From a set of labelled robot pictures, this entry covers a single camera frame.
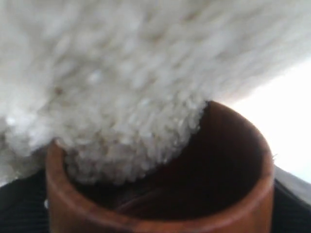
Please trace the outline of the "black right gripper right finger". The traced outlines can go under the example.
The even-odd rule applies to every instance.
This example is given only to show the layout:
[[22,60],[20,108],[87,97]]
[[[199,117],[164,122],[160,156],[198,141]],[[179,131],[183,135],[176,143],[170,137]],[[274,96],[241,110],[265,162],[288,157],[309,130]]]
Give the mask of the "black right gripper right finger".
[[272,233],[311,233],[311,206],[275,181]]

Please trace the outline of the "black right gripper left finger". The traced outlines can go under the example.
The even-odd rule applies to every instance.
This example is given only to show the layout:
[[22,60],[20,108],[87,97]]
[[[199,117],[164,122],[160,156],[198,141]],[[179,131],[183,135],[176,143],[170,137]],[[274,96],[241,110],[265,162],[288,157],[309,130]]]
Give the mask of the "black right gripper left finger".
[[0,188],[1,233],[48,233],[45,171]]

